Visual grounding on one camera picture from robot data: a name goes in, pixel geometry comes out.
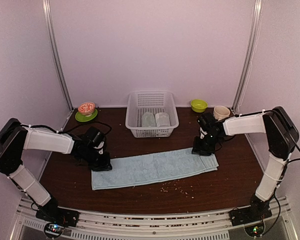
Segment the light blue towel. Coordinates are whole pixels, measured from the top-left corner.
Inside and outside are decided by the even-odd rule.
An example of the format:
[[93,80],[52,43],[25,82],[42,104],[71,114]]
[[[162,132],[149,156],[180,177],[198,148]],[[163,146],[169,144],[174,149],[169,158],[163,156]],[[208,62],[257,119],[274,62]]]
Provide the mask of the light blue towel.
[[97,190],[136,187],[178,180],[216,171],[219,163],[214,154],[201,156],[191,148],[114,158],[112,170],[92,171],[91,188]]

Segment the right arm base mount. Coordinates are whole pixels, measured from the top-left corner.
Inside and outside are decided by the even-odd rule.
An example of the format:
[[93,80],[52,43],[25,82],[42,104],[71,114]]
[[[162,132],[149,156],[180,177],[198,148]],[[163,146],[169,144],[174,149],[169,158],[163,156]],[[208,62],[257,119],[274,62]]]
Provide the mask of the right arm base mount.
[[229,212],[230,221],[233,227],[244,226],[245,233],[252,238],[258,238],[266,231],[265,219],[272,216],[271,210],[267,209],[262,213],[254,214],[251,207],[234,208]]

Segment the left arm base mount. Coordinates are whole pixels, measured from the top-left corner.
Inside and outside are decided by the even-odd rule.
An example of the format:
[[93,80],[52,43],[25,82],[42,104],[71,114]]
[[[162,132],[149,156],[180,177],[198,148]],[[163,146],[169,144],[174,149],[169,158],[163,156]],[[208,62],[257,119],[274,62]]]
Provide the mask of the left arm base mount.
[[43,227],[43,232],[49,239],[60,237],[68,227],[76,227],[79,216],[80,213],[78,211],[63,208],[58,209],[56,217],[50,217],[40,210],[35,215],[37,219],[47,222]]

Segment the white plastic basket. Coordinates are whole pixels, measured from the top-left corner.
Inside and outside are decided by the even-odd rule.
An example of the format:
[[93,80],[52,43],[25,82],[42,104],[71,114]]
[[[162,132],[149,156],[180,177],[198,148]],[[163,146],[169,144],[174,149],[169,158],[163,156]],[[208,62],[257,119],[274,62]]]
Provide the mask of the white plastic basket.
[[135,138],[169,137],[179,126],[173,94],[138,91],[128,97],[125,126]]

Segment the green panda towel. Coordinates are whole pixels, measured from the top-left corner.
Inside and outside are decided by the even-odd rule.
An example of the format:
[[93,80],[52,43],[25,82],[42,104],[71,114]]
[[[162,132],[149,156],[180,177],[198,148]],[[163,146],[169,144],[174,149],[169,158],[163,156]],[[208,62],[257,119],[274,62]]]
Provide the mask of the green panda towel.
[[156,125],[155,115],[149,111],[145,112],[142,115],[141,126],[143,128],[156,127],[157,125]]

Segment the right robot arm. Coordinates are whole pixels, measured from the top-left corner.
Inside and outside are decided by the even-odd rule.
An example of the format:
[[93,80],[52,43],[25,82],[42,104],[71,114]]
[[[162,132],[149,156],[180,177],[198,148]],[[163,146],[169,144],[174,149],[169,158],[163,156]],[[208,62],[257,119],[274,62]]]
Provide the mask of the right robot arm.
[[192,153],[210,156],[216,152],[216,145],[225,137],[245,134],[265,134],[268,143],[269,160],[255,194],[246,210],[249,220],[258,220],[268,209],[275,197],[280,182],[284,179],[291,155],[298,150],[299,131],[281,106],[271,110],[239,114],[216,119],[211,113],[203,113],[197,122],[200,135],[194,138]]

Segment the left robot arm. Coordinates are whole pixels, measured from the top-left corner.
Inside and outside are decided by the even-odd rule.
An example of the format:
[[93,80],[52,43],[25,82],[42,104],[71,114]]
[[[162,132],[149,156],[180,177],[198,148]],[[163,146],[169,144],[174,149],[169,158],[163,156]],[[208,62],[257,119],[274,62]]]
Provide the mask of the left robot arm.
[[39,183],[22,161],[24,150],[71,155],[85,161],[94,172],[110,171],[111,157],[106,151],[107,135],[89,127],[80,135],[57,131],[47,125],[26,125],[11,118],[0,131],[0,173],[19,187],[51,222],[62,218],[58,201]]

